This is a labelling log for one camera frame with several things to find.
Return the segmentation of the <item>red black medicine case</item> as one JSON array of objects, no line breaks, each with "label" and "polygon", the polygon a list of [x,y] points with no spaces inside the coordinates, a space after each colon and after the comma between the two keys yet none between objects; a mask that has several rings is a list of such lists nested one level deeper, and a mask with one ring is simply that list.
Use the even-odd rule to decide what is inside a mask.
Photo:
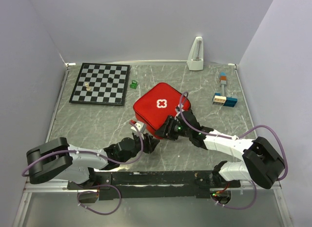
[{"label": "red black medicine case", "polygon": [[157,139],[163,136],[156,134],[168,116],[175,117],[176,108],[182,94],[167,83],[158,83],[133,105],[136,119],[146,124],[146,129]]}]

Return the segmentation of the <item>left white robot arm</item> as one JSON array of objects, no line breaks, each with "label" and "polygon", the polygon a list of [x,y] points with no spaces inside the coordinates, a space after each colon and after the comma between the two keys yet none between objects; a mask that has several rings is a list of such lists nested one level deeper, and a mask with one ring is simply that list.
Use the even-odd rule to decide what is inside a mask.
[{"label": "left white robot arm", "polygon": [[92,150],[69,144],[65,137],[60,137],[30,149],[26,153],[28,166],[22,175],[29,177],[33,185],[60,179],[90,189],[96,183],[96,169],[112,170],[132,164],[143,153],[152,153],[159,142],[148,133],[133,134],[109,147]]}]

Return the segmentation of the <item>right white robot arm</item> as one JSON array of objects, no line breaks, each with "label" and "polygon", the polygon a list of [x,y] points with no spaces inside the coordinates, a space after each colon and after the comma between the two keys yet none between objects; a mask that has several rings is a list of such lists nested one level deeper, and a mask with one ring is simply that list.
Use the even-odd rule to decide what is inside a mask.
[{"label": "right white robot arm", "polygon": [[220,133],[201,126],[191,111],[168,116],[155,135],[170,140],[186,137],[196,147],[238,159],[238,162],[222,161],[214,167],[213,182],[218,187],[224,187],[229,181],[242,180],[270,189],[286,171],[283,157],[267,139],[244,139]]}]

